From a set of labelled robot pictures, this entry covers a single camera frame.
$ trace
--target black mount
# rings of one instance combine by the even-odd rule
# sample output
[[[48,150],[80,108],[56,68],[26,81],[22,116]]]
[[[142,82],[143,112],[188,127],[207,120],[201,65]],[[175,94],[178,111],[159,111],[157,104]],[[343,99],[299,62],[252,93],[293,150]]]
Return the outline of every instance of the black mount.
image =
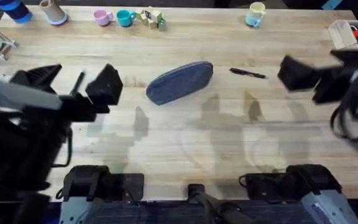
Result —
[[[143,198],[143,174],[112,174],[107,166],[74,166],[64,179],[63,201],[70,197],[96,197],[104,201],[139,201]]]
[[[342,187],[330,171],[322,165],[305,164],[288,166],[287,173],[246,174],[248,197],[252,200],[300,200],[310,192],[319,195],[321,190]]]

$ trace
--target small cup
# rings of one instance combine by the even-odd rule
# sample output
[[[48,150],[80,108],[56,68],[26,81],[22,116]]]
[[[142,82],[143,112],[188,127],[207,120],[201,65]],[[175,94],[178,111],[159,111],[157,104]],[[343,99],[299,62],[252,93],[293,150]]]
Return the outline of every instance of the small cup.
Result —
[[[129,12],[127,10],[120,10],[117,12],[117,20],[122,27],[129,27],[134,19],[134,11]]]
[[[252,27],[258,27],[263,16],[266,14],[266,7],[261,2],[254,2],[250,5],[246,15],[246,24]]]
[[[99,26],[105,26],[112,21],[113,15],[111,12],[106,12],[105,10],[96,10],[93,13],[93,17]]]

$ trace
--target wooden block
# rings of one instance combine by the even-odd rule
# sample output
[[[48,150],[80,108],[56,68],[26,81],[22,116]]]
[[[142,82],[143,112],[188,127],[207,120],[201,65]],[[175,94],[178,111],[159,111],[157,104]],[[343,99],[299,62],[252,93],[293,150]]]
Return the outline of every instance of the wooden block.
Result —
[[[149,11],[145,10],[145,11],[144,11],[144,14],[146,15],[146,17],[147,17],[148,19],[152,19],[152,14],[151,14]]]
[[[140,19],[142,20],[143,25],[147,26],[149,24],[149,19],[146,17],[144,13],[140,15]]]
[[[144,10],[143,9],[141,9],[141,8],[136,8],[135,9],[135,16],[136,16],[136,19],[138,19],[138,20],[142,20],[142,18],[141,18],[141,15],[142,15],[142,13],[144,12]]]
[[[160,20],[160,22],[158,23],[158,30],[159,31],[167,30],[167,22],[165,21],[165,19]]]
[[[149,28],[150,29],[156,29],[157,28],[157,23],[154,22],[153,20],[151,19],[147,19],[149,21]]]
[[[156,23],[159,23],[160,20],[162,20],[162,13],[158,10],[153,10],[152,11],[152,20]]]

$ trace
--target black cable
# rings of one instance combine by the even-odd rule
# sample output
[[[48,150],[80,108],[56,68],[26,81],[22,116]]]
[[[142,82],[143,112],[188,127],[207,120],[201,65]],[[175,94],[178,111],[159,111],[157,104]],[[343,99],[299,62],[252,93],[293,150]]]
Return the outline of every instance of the black cable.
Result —
[[[57,200],[62,199],[63,198],[62,192],[63,192],[63,188],[58,190],[57,193],[56,193],[55,199],[57,199]]]
[[[52,168],[63,168],[68,167],[71,162],[71,157],[73,155],[73,130],[70,128],[67,132],[67,160],[65,164],[54,164]]]
[[[242,180],[243,178],[245,178],[245,177],[246,177],[246,175],[241,175],[241,176],[239,177],[239,184],[241,185],[241,187],[243,187],[243,188],[246,189],[246,188],[247,188],[246,184],[243,184],[242,181],[241,181],[241,180]]]
[[[358,149],[358,142],[354,141],[351,138],[350,131],[349,131],[349,129],[346,125],[346,122],[345,122],[345,112],[347,111],[347,109],[351,103],[352,96],[353,96],[354,92],[357,90],[358,90],[358,76],[353,81],[353,83],[350,85],[348,91],[345,93],[345,95],[342,98],[341,103],[339,104],[338,109],[337,109],[338,110],[337,116],[338,116],[339,128],[340,128],[341,132],[343,133],[343,136],[346,136],[349,143],[352,144],[356,149]]]
[[[342,138],[342,139],[347,139],[347,140],[352,140],[354,142],[358,142],[358,138],[350,138],[349,136],[346,136],[344,134],[341,134],[337,131],[335,131],[335,120],[338,116],[338,111],[339,111],[339,107],[337,107],[334,112],[332,113],[331,115],[331,118],[329,119],[329,128],[331,129],[331,131],[334,133],[334,135],[337,137],[337,138]]]

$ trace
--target wooden table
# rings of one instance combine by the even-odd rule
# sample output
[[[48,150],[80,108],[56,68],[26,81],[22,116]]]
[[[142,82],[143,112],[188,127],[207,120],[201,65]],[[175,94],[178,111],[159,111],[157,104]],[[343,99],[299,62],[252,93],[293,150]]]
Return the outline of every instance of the wooden table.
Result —
[[[217,198],[244,198],[237,183],[242,174],[315,163],[329,168],[348,197],[358,198],[358,152],[329,130],[335,105],[315,106],[312,92],[288,93],[277,78],[287,54],[316,66],[337,63],[329,55],[327,27],[353,19],[350,11],[268,10],[260,28],[251,29],[245,9],[163,8],[168,31],[159,32],[140,21],[129,28],[93,21],[95,9],[116,13],[121,7],[63,7],[70,21],[58,27],[38,6],[29,8],[31,22],[15,24],[6,15],[0,21],[0,30],[21,45],[0,61],[0,75],[61,63],[53,87],[68,93],[82,69],[87,83],[110,63],[124,82],[110,114],[73,125],[73,166],[144,173],[144,199],[173,200],[185,198],[190,183],[205,184]],[[146,97],[145,87],[161,73],[202,60],[214,64],[205,89],[162,106]],[[230,67],[268,80],[231,74]],[[65,157],[63,146],[58,161]],[[51,171],[48,194],[69,170]]]

